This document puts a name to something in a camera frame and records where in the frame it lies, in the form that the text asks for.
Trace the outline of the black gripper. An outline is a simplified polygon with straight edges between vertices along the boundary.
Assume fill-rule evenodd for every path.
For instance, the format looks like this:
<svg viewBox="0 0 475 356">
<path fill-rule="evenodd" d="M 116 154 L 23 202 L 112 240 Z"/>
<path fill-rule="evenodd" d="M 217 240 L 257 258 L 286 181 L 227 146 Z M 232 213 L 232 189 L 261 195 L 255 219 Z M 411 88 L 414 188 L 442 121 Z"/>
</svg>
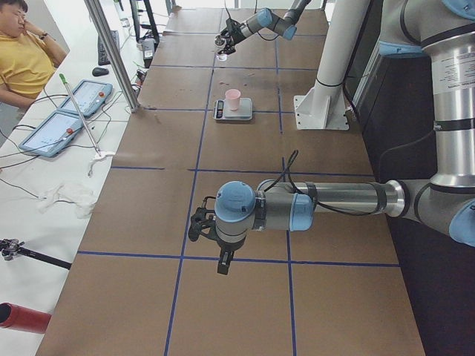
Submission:
<svg viewBox="0 0 475 356">
<path fill-rule="evenodd" d="M 245 239 L 241 239 L 237 242 L 226 242 L 221 238 L 217 239 L 217 244 L 220 246 L 220 256 L 217 264 L 217 273 L 227 275 L 229 268 L 234 257 L 234 253 L 240 249 L 245 242 Z"/>
<path fill-rule="evenodd" d="M 236 52 L 235 45 L 241 43 L 246 38 L 244 35 L 246 26 L 246 22 L 237 22 L 235 20 L 226 21 L 226 31 L 224 34 L 226 46 L 221 50 L 222 55 L 230 56 Z"/>
</svg>

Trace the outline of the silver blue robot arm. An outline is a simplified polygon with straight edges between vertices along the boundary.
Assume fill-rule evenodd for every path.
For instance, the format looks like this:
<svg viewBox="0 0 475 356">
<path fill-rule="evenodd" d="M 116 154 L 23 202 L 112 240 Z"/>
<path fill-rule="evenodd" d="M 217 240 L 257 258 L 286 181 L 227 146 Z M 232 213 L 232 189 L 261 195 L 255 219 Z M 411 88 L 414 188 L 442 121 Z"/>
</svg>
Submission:
<svg viewBox="0 0 475 356">
<path fill-rule="evenodd" d="M 228 55 L 236 51 L 236 45 L 258 34 L 262 29 L 270 30 L 277 37 L 291 40 L 297 31 L 296 24 L 309 3 L 310 1 L 294 1 L 283 17 L 265 7 L 256 10 L 244 22 L 234 20 L 230 12 L 226 11 L 228 14 L 226 26 L 214 38 L 217 57 L 225 60 Z"/>
<path fill-rule="evenodd" d="M 231 54 L 235 45 L 268 28 L 291 39 L 309 1 L 295 1 L 283 18 L 260 10 L 240 24 L 232 19 L 217 35 L 219 54 Z M 227 182 L 217 193 L 209 228 L 210 240 L 220 246 L 218 274 L 228 274 L 235 251 L 250 230 L 306 231 L 317 207 L 352 216 L 386 214 L 417 221 L 474 246 L 474 1 L 384 1 L 379 54 L 388 58 L 429 56 L 433 90 L 433 130 L 418 141 L 379 152 L 381 178 L 384 155 L 435 135 L 437 171 L 430 179 L 368 183 L 295 183 L 289 158 L 280 177 L 263 181 L 253 190 L 244 182 Z M 295 96 L 297 129 L 336 129 L 331 114 L 344 86 L 351 54 L 341 54 L 339 65 L 330 60 L 336 44 L 325 45 L 314 86 Z"/>
</svg>

